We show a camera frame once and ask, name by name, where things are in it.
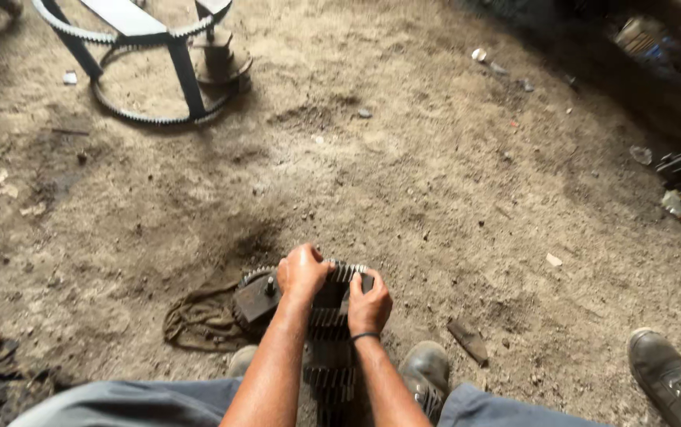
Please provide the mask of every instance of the black wristband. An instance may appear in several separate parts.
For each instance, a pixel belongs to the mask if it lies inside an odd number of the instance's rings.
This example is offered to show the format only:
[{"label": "black wristband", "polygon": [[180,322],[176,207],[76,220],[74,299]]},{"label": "black wristband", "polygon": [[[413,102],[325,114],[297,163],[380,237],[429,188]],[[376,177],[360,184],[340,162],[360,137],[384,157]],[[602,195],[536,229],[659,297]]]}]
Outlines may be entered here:
[{"label": "black wristband", "polygon": [[377,332],[364,332],[363,334],[351,336],[350,341],[352,343],[354,343],[354,342],[356,342],[356,340],[358,340],[362,336],[375,336],[378,340],[380,339],[380,335]]}]

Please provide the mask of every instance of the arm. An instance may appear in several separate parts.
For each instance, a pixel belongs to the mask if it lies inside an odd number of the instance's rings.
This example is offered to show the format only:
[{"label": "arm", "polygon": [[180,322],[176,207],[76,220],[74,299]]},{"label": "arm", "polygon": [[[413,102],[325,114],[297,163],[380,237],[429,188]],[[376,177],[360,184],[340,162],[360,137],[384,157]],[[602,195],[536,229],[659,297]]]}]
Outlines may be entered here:
[{"label": "arm", "polygon": [[[362,292],[362,277],[357,273],[351,280],[348,312],[351,336],[364,332],[379,334],[392,310],[392,299],[380,274],[374,270],[368,270],[367,274],[374,277],[374,286],[365,294]],[[354,342],[354,347],[372,403],[374,424],[377,427],[430,427],[421,407],[390,363],[379,339],[363,336]]]},{"label": "arm", "polygon": [[221,427],[264,427],[265,422],[270,427],[296,425],[311,300],[333,269],[309,244],[293,249],[279,262],[277,284],[283,297]]}]

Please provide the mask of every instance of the pant leg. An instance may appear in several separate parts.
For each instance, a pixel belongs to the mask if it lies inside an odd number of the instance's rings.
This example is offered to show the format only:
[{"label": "pant leg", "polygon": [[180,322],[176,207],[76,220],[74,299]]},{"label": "pant leg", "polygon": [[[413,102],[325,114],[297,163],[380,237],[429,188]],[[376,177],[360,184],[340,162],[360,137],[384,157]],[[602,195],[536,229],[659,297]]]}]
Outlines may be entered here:
[{"label": "pant leg", "polygon": [[454,390],[438,427],[600,427],[601,424],[479,391],[470,384]]},{"label": "pant leg", "polygon": [[9,427],[217,427],[241,380],[95,382],[51,397]]}]

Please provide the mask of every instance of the forearm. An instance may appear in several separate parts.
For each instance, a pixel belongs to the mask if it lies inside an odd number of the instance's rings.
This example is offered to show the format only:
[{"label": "forearm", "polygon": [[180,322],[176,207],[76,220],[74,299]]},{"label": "forearm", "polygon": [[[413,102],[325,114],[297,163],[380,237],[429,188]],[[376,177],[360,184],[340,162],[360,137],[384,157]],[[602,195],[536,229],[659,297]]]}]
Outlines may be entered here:
[{"label": "forearm", "polygon": [[294,427],[311,303],[283,298],[221,427]]},{"label": "forearm", "polygon": [[355,341],[355,348],[372,403],[374,424],[377,427],[430,426],[380,341],[364,336]]}]

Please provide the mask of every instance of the sandy ground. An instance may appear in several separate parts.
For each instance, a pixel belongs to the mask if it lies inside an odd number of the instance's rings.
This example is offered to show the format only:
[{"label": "sandy ground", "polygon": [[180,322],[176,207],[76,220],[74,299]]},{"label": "sandy ground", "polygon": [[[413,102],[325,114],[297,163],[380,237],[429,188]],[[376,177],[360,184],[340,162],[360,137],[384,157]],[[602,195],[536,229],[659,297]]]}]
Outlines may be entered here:
[{"label": "sandy ground", "polygon": [[[149,10],[181,24],[194,8]],[[78,65],[32,8],[0,34],[0,170],[18,190],[0,194],[0,328],[21,339],[19,357],[91,380],[214,378],[227,355],[163,343],[169,304],[313,241],[387,278],[396,363],[436,340],[453,385],[658,424],[626,340],[651,326],[681,350],[681,226],[630,158],[647,133],[617,104],[572,91],[445,2],[241,0],[225,22],[255,58],[253,91],[211,126],[177,131],[106,115],[81,70],[63,86]],[[477,47],[509,76],[472,61]],[[110,75],[113,93],[164,107],[180,99],[169,65],[138,53]],[[41,202],[43,215],[21,214]],[[478,325],[488,368],[447,333],[450,317]],[[312,424],[309,406],[299,420]]]}]

